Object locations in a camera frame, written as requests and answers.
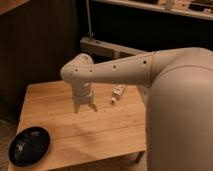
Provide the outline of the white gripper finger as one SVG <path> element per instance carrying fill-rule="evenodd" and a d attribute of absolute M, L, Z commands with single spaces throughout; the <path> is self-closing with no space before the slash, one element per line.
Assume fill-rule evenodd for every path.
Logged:
<path fill-rule="evenodd" d="M 97 112 L 97 107 L 96 107 L 96 105 L 95 105 L 94 103 L 89 103 L 88 106 L 89 106 L 92 110 L 94 110 L 95 112 Z"/>
<path fill-rule="evenodd" d="M 74 113 L 78 113 L 80 105 L 74 104 L 73 106 L 74 106 Z"/>

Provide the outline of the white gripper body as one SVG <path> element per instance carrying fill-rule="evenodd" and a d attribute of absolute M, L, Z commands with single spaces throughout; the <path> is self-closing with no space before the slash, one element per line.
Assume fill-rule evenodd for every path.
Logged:
<path fill-rule="evenodd" d="M 79 83 L 72 85 L 72 98 L 75 104 L 92 104 L 94 93 L 90 83 Z"/>

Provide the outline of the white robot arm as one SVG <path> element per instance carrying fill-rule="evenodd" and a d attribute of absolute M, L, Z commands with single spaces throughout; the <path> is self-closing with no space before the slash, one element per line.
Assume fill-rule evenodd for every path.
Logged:
<path fill-rule="evenodd" d="M 147 87 L 147 171 L 213 171 L 213 51 L 160 50 L 98 64 L 81 53 L 60 75 L 76 107 L 93 103 L 93 83 Z"/>

